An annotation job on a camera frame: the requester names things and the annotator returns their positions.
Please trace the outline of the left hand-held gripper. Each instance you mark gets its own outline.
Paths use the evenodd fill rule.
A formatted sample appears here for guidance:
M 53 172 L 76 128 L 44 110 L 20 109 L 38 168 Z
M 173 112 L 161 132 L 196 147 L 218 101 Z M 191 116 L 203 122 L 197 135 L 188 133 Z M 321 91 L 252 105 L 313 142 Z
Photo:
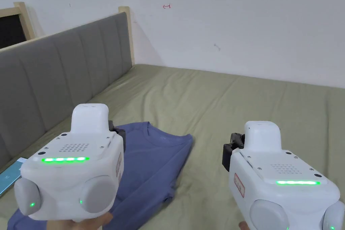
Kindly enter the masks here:
M 20 212 L 34 220 L 96 218 L 113 206 L 124 172 L 125 132 L 105 104 L 79 104 L 71 130 L 56 136 L 21 166 L 14 184 Z

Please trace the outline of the person's left hand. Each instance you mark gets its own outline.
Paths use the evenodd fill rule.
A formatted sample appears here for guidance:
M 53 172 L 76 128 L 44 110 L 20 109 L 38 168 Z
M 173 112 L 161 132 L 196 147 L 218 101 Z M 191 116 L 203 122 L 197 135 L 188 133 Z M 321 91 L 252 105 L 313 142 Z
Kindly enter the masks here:
M 80 222 L 73 220 L 47 221 L 47 230 L 98 230 L 103 225 L 108 224 L 113 216 L 107 212 L 97 218 L 86 219 Z

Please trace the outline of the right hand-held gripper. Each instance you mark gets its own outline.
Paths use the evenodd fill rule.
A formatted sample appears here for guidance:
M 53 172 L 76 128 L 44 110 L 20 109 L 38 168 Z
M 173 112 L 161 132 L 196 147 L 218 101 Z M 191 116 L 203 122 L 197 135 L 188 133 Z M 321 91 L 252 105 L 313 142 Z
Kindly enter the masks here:
M 222 164 L 236 204 L 250 230 L 341 230 L 339 188 L 281 144 L 270 121 L 248 121 L 232 133 Z

